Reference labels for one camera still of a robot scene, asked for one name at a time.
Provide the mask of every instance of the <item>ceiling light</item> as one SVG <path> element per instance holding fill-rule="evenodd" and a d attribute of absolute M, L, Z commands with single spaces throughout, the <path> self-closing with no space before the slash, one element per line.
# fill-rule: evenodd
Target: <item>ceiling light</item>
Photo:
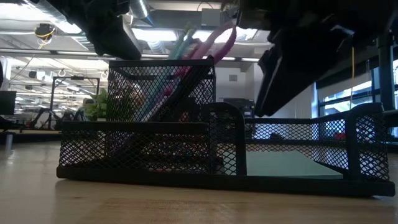
<path fill-rule="evenodd" d="M 176 41 L 177 36 L 172 30 L 158 30 L 158 29 L 132 29 L 134 35 L 139 40 L 145 41 Z"/>
<path fill-rule="evenodd" d="M 258 58 L 242 58 L 242 62 L 258 62 Z"/>
<path fill-rule="evenodd" d="M 116 60 L 117 58 L 97 56 L 97 57 L 87 57 L 87 59 L 88 60 Z"/>
<path fill-rule="evenodd" d="M 141 57 L 144 58 L 168 58 L 168 55 L 158 55 L 158 54 L 142 54 Z"/>
<path fill-rule="evenodd" d="M 202 42 L 206 41 L 207 38 L 209 38 L 210 34 L 213 31 L 209 30 L 198 30 L 195 32 L 192 38 L 199 38 Z M 237 27 L 236 28 L 236 39 L 237 40 L 249 40 L 254 37 L 254 34 L 256 34 L 257 30 L 256 29 L 242 29 Z M 217 39 L 215 40 L 215 43 L 225 43 L 229 39 L 229 37 L 232 34 L 232 29 L 228 29 L 223 32 Z"/>
<path fill-rule="evenodd" d="M 18 93 L 21 96 L 51 96 L 51 93 Z M 54 93 L 54 96 L 79 96 L 79 97 L 91 97 L 90 95 L 73 94 L 73 93 Z"/>
<path fill-rule="evenodd" d="M 21 53 L 21 54 L 51 54 L 49 50 L 34 50 L 34 49 L 0 49 L 0 52 Z"/>
<path fill-rule="evenodd" d="M 80 91 L 80 88 L 74 86 L 68 86 L 67 88 L 73 91 Z"/>
<path fill-rule="evenodd" d="M 81 32 L 81 29 L 78 26 L 76 26 L 76 24 L 70 24 L 67 21 L 62 21 L 62 22 L 54 21 L 54 24 L 67 34 L 78 34 Z"/>
<path fill-rule="evenodd" d="M 95 52 L 70 52 L 70 51 L 58 51 L 58 54 L 62 55 L 84 55 L 84 56 L 98 56 Z"/>
<path fill-rule="evenodd" d="M 235 58 L 234 58 L 234 57 L 223 57 L 222 60 L 229 60 L 229 61 L 232 61 L 232 60 L 235 60 Z"/>
<path fill-rule="evenodd" d="M 65 81 L 60 81 L 60 80 L 55 80 L 57 83 L 61 83 L 61 84 L 64 84 L 64 85 L 70 85 L 69 83 L 67 83 L 67 82 L 65 82 Z"/>
<path fill-rule="evenodd" d="M 93 93 L 92 91 L 88 91 L 88 90 L 85 90 L 85 89 L 82 89 L 82 88 L 80 89 L 80 91 L 83 91 L 83 92 L 91 94 L 91 95 L 95 95 L 95 93 Z"/>

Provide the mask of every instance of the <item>desk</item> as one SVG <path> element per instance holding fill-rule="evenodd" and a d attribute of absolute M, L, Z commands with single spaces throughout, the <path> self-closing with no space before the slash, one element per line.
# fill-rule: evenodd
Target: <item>desk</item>
<path fill-rule="evenodd" d="M 60 180 L 59 142 L 0 150 L 1 223 L 396 223 L 398 199 L 228 192 Z M 397 178 L 398 156 L 390 157 Z"/>

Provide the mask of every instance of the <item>wooden desk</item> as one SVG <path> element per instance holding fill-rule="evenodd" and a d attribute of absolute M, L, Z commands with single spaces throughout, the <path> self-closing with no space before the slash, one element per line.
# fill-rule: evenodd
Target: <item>wooden desk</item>
<path fill-rule="evenodd" d="M 0 147 L 0 223 L 397 223 L 397 197 L 339 198 L 60 180 L 59 143 Z M 396 180 L 398 157 L 391 157 Z"/>

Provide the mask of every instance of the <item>desk organizer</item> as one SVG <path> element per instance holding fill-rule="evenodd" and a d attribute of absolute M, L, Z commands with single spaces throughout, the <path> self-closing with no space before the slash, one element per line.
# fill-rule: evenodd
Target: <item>desk organizer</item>
<path fill-rule="evenodd" d="M 315 119 L 244 120 L 227 103 L 210 103 L 201 114 L 201 123 L 64 122 L 57 176 L 218 190 L 395 194 L 379 103 Z M 261 167 L 275 162 L 268 157 L 275 152 L 289 152 L 282 158 L 308 160 L 338 175 L 263 175 L 270 170 Z"/>
<path fill-rule="evenodd" d="M 107 121 L 199 121 L 215 101 L 213 60 L 109 63 Z"/>

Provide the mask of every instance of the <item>mesh compartment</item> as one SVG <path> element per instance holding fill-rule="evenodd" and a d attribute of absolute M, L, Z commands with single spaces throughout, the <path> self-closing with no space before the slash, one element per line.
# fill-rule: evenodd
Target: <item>mesh compartment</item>
<path fill-rule="evenodd" d="M 339 136 L 344 133 L 344 120 L 318 124 L 278 123 L 286 121 L 246 119 L 246 129 L 252 130 L 246 133 L 247 151 L 298 151 L 316 162 L 348 169 L 345 139 Z"/>
<path fill-rule="evenodd" d="M 196 122 L 215 101 L 211 60 L 114 62 L 108 81 L 108 121 Z"/>
<path fill-rule="evenodd" d="M 349 113 L 316 119 L 245 119 L 247 151 L 298 151 L 352 179 L 389 180 L 386 129 L 382 114 L 358 116 L 348 142 Z"/>
<path fill-rule="evenodd" d="M 82 130 L 73 125 L 63 130 L 59 166 L 213 174 L 222 164 L 220 158 L 211 157 L 208 150 L 205 124 L 190 125 L 184 131 L 177 131 L 179 133 L 156 131 L 156 128 L 145 130 L 146 124 L 137 124 L 140 127 L 136 129 L 144 128 L 142 131 L 117 131 L 120 124 L 110 125 L 112 129 L 92 123 L 95 130 Z M 174 132 L 178 128 L 174 124 L 159 125 L 174 128 Z M 189 129 L 194 129 L 191 134 L 181 133 Z"/>
<path fill-rule="evenodd" d="M 386 127 L 381 114 L 363 116 L 356 120 L 356 136 L 361 173 L 369 179 L 389 179 Z"/>

